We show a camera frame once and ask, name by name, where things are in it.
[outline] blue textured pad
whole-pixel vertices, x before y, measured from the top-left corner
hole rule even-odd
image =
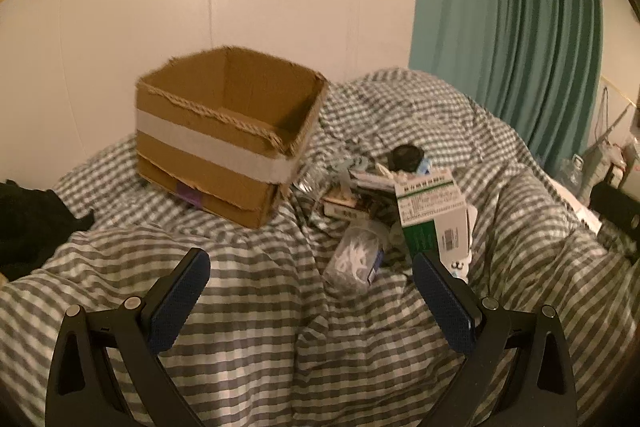
[[[414,283],[436,319],[449,347],[469,355],[476,345],[472,318],[425,256],[414,255]]]
[[[210,273],[209,254],[200,250],[150,319],[147,344],[153,354],[157,355],[174,345],[182,326],[207,285]]]

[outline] teal curtain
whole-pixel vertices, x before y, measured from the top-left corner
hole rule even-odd
[[[509,123],[548,172],[584,149],[601,0],[416,0],[410,66]]]

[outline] small brown box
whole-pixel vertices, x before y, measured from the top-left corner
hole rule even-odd
[[[172,58],[138,81],[138,172],[258,228],[287,194],[326,90],[321,74],[245,48]]]

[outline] black cloth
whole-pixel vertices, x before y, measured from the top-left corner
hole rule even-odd
[[[56,248],[94,224],[94,211],[76,219],[53,190],[0,183],[0,273],[10,281],[41,267]]]

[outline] plaid bedding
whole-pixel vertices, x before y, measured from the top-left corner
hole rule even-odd
[[[307,159],[381,159],[413,142],[455,168],[479,211],[470,285],[511,309],[549,303],[570,345],[584,419],[602,399],[640,318],[640,265],[606,250],[567,210],[515,132],[443,81],[377,71],[332,87]],[[370,291],[345,298],[322,272],[346,224],[294,191],[271,222],[248,230],[184,203],[135,173],[134,138],[54,188],[96,225],[30,276],[0,289],[0,378],[44,425],[47,376],[68,306],[117,307],[170,272],[189,247],[209,252],[211,277],[161,362],[205,424],[416,425],[462,362],[447,347],[402,254],[387,253]],[[134,416],[149,423],[110,353]],[[500,367],[478,411],[487,415]]]

